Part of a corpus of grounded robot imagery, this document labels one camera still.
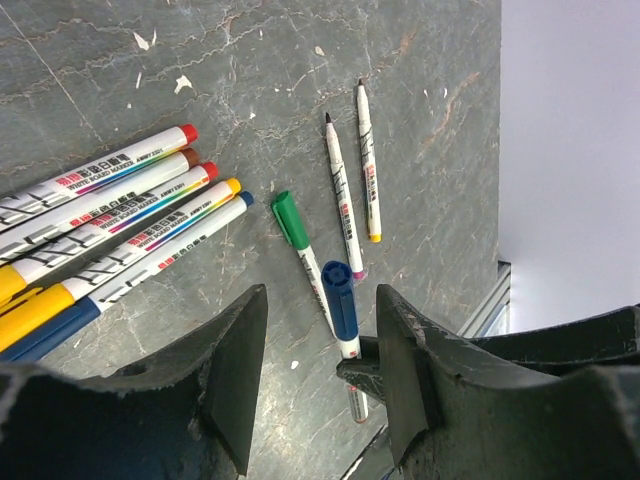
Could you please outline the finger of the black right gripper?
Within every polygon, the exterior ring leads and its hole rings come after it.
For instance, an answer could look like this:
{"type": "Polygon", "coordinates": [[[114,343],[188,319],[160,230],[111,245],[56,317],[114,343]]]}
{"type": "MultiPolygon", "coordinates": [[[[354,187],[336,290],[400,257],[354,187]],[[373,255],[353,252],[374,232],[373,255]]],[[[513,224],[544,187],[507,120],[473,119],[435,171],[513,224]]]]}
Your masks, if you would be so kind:
{"type": "Polygon", "coordinates": [[[361,336],[360,345],[361,357],[341,360],[336,366],[336,374],[349,385],[385,405],[386,391],[378,338],[361,336]]]}

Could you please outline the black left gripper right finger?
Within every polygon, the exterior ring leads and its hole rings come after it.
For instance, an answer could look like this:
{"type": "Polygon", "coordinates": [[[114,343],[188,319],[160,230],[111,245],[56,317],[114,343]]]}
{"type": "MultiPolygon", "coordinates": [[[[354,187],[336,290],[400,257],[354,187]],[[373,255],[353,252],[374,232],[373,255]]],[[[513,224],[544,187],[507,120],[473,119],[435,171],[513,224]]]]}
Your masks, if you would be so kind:
{"type": "Polygon", "coordinates": [[[377,289],[394,462],[408,479],[635,479],[639,310],[466,339],[377,289]]]}

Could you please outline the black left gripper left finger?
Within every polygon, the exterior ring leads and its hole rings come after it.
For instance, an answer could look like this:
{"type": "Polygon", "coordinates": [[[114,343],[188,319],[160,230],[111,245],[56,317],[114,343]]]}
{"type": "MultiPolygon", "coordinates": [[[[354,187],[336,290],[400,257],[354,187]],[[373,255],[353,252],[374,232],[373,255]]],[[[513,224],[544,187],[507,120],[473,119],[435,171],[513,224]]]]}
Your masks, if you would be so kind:
{"type": "Polygon", "coordinates": [[[3,364],[2,477],[244,475],[267,319],[267,290],[257,284],[215,318],[108,377],[3,364]]]}

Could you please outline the purple cap marker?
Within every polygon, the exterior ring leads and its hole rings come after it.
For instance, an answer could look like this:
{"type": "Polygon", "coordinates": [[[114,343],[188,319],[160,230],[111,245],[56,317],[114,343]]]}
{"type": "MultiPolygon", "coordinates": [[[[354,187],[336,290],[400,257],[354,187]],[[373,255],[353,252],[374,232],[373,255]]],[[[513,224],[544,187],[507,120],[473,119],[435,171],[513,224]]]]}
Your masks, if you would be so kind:
{"type": "Polygon", "coordinates": [[[325,114],[325,127],[332,182],[337,200],[348,263],[354,279],[361,281],[365,278],[365,272],[353,215],[350,188],[339,139],[329,113],[325,114]]]}

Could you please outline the red cap marker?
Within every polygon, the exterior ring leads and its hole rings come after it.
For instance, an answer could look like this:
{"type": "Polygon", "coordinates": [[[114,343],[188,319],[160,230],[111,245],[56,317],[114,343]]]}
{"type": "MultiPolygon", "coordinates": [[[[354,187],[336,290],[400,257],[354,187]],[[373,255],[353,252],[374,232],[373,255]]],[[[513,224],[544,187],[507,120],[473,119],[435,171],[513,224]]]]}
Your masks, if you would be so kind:
{"type": "Polygon", "coordinates": [[[368,96],[362,79],[358,80],[356,100],[360,152],[366,191],[368,234],[372,242],[379,243],[382,241],[382,225],[373,128],[368,96]]]}

